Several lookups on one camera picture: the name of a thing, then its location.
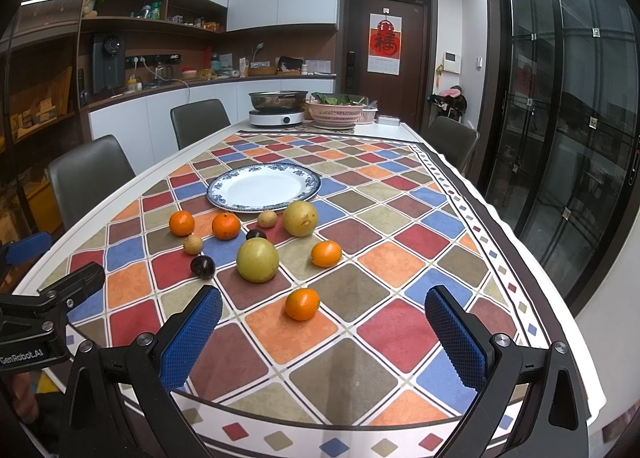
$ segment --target glass door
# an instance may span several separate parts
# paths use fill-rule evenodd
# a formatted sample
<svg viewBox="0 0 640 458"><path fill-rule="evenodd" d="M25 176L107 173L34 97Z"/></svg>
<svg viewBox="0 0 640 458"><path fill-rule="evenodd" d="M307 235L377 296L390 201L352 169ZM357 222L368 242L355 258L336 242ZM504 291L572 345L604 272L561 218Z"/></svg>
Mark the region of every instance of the glass door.
<svg viewBox="0 0 640 458"><path fill-rule="evenodd" d="M625 0L554 0L561 19L558 117L520 239L567 298L592 263L638 155L638 20Z"/></svg>
<svg viewBox="0 0 640 458"><path fill-rule="evenodd" d="M503 124L486 200L516 235L522 230L542 174L555 73L551 0L506 0L509 52Z"/></svg>

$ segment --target dark purple fruit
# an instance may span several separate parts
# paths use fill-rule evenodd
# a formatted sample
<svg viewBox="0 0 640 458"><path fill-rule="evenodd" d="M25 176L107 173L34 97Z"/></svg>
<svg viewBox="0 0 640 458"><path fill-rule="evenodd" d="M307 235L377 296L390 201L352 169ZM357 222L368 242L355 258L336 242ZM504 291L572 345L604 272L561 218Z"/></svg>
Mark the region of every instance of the dark purple fruit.
<svg viewBox="0 0 640 458"><path fill-rule="evenodd" d="M211 279L216 273L216 264L209 256L198 256L191 260L191 271L200 279Z"/></svg>
<svg viewBox="0 0 640 458"><path fill-rule="evenodd" d="M264 238L266 240L267 235L264 232L262 232L260 229L251 229L249 232L247 232L246 238L248 240L252 238Z"/></svg>

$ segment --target brown wooden door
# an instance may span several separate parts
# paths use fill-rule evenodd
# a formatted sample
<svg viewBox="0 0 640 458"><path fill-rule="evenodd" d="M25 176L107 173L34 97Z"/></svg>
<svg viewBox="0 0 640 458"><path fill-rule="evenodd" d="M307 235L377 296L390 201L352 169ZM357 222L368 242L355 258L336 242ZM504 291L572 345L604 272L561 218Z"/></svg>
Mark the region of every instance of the brown wooden door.
<svg viewBox="0 0 640 458"><path fill-rule="evenodd" d="M402 18L402 44L399 75L367 71L369 56L369 18L382 14ZM342 88L345 93L364 95L378 101L381 114L393 115L419 131L424 107L425 59L428 58L430 16L423 3L394 0L349 0L346 23L346 48L343 59ZM354 61L353 70L347 67Z"/></svg>

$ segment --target chair backrest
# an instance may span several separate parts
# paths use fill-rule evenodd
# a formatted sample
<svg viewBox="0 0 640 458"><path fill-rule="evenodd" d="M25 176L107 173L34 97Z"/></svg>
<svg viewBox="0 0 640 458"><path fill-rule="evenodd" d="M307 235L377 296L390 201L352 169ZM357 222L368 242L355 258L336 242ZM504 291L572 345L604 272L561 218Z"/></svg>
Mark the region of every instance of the chair backrest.
<svg viewBox="0 0 640 458"><path fill-rule="evenodd" d="M424 139L453 165L463 172L478 142L478 132L444 116L436 117Z"/></svg>
<svg viewBox="0 0 640 458"><path fill-rule="evenodd" d="M171 121L178 149L184 149L230 125L225 107L218 99L191 102L173 108Z"/></svg>
<svg viewBox="0 0 640 458"><path fill-rule="evenodd" d="M55 159L49 164L49 176L69 230L135 173L116 138L108 134Z"/></svg>

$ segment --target person's hand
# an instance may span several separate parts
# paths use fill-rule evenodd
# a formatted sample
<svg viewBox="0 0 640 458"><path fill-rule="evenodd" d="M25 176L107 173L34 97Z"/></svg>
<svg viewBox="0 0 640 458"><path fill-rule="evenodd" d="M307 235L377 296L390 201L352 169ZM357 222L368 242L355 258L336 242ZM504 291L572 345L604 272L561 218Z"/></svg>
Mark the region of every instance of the person's hand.
<svg viewBox="0 0 640 458"><path fill-rule="evenodd" d="M13 405L16 414L25 424L32 424L38 417L38 403L31 389L31 378L28 373L16 374L12 377Z"/></svg>

